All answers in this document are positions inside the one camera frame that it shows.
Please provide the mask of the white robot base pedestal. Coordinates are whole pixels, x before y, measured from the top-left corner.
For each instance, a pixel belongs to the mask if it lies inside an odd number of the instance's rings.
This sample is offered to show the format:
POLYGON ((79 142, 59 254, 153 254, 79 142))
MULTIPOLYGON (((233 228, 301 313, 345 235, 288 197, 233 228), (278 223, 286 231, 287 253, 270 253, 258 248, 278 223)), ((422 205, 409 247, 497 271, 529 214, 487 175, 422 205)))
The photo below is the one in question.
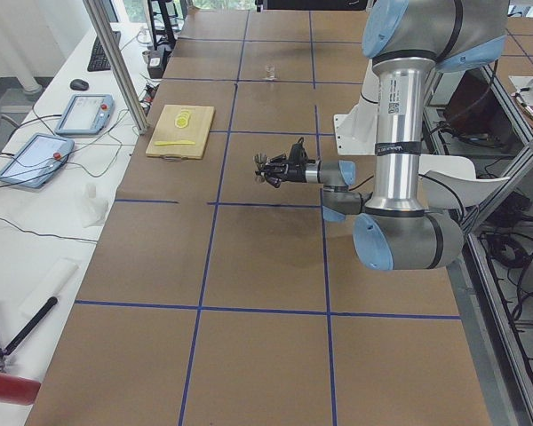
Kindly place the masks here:
POLYGON ((392 120, 407 108, 408 76, 382 74, 380 80, 368 65, 358 103, 348 114, 334 115, 334 130, 340 155, 401 153, 402 144, 387 136, 392 120))

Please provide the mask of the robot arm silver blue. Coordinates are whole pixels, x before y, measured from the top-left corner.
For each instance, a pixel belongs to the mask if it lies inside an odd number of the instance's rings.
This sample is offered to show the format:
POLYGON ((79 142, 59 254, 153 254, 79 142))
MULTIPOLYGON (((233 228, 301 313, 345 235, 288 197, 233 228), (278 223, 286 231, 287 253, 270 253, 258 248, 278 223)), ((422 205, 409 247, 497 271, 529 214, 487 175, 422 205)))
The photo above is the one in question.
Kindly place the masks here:
POLYGON ((354 216, 361 262, 380 271, 434 269, 451 263, 464 237, 451 218, 425 210, 417 197, 425 83, 434 71, 489 64, 505 47, 505 1, 379 1, 362 38, 363 54, 378 79, 376 168, 369 197, 350 191, 350 161, 310 159, 301 143, 289 154, 257 154, 256 176, 323 187, 323 215, 354 216))

